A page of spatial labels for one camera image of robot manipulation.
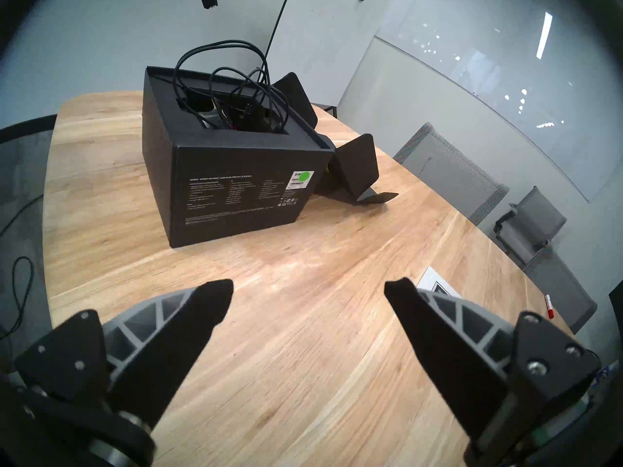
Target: paper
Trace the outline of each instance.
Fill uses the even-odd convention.
[[[443,279],[437,271],[428,266],[420,282],[417,284],[418,288],[428,289],[429,291],[433,291],[434,293],[443,293],[448,296],[454,296],[455,298],[461,298],[461,295],[458,294],[448,282]]]

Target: white label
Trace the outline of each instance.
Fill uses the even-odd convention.
[[[285,190],[288,189],[305,189],[310,183],[313,171],[294,171]]]

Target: wooden table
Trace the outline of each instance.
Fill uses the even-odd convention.
[[[546,313],[534,284],[379,149],[375,188],[400,194],[385,205],[312,196],[294,224],[173,250],[141,155],[141,107],[140,92],[61,107],[43,243],[54,325],[85,308],[105,322],[154,295],[233,279],[225,320],[153,432],[155,465],[462,465],[467,438],[383,284],[417,283],[431,265],[513,324],[522,310]],[[336,145],[357,136],[316,113]]]

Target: ceiling light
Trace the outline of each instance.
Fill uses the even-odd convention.
[[[539,41],[539,47],[536,50],[536,58],[539,60],[543,56],[543,50],[545,49],[545,44],[547,43],[547,35],[550,34],[550,26],[551,26],[551,14],[545,13],[545,20],[543,20],[543,29],[541,30],[541,40]]]

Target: red marker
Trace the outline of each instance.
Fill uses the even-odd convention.
[[[545,306],[547,306],[547,314],[550,316],[550,319],[554,319],[554,308],[552,308],[549,295],[545,295]]]

